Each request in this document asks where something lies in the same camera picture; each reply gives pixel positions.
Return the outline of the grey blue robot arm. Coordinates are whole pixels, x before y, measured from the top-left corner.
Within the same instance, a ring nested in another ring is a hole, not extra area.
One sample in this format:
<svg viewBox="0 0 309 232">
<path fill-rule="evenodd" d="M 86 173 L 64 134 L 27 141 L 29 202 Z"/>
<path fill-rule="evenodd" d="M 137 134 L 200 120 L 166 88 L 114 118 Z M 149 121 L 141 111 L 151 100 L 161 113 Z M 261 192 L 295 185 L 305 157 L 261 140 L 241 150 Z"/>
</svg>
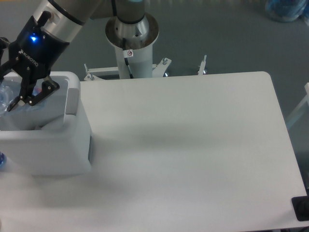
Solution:
<svg viewBox="0 0 309 232">
<path fill-rule="evenodd" d="M 0 80 L 10 71 L 22 78 L 20 92 L 6 110 L 13 110 L 20 101 L 34 106 L 60 88 L 50 77 L 51 68 L 88 19 L 116 16 L 134 24 L 144 15 L 142 0 L 43 0 L 15 41 L 0 39 L 0 50 L 9 53 L 0 66 Z"/>
</svg>

